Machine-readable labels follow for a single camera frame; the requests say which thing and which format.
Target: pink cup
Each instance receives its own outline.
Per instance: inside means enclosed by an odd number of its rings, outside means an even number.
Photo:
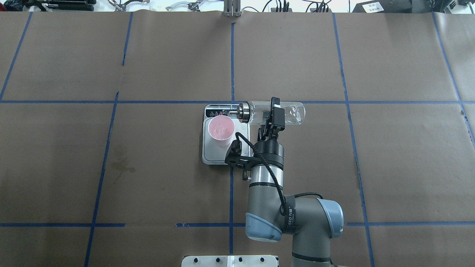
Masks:
[[[219,146],[231,144],[234,140],[234,122],[231,118],[219,115],[211,119],[208,124],[208,133]]]

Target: robotic arm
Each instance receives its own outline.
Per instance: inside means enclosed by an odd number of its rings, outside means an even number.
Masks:
[[[249,111],[241,103],[236,114],[248,122]],[[263,242],[278,242],[282,234],[293,235],[293,267],[330,267],[330,239],[343,231],[343,211],[332,200],[300,198],[303,193],[282,195],[284,183],[284,147],[278,135],[285,129],[285,110],[280,99],[272,97],[270,110],[264,112],[265,124],[258,131],[257,143],[252,144],[236,133],[227,152],[226,164],[243,170],[243,180],[250,185],[246,213],[246,235]],[[253,150],[253,157],[241,156],[243,139]]]

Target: light blue joint cover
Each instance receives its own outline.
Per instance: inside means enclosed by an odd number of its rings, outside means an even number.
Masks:
[[[263,218],[246,213],[246,235],[256,241],[278,242],[282,237],[282,231]]]
[[[333,200],[317,199],[323,207],[332,231],[331,238],[337,238],[343,232],[343,210],[341,206]]]

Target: paper tag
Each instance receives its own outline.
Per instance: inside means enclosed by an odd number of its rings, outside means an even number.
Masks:
[[[366,11],[366,13],[375,13],[375,12],[384,11],[383,7],[381,6],[379,2],[362,5],[362,7],[364,8],[364,11]]]

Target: white mounting bracket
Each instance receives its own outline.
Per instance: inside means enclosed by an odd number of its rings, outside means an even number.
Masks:
[[[279,267],[277,256],[186,256],[181,267]]]
[[[224,0],[224,16],[241,17],[241,0]]]

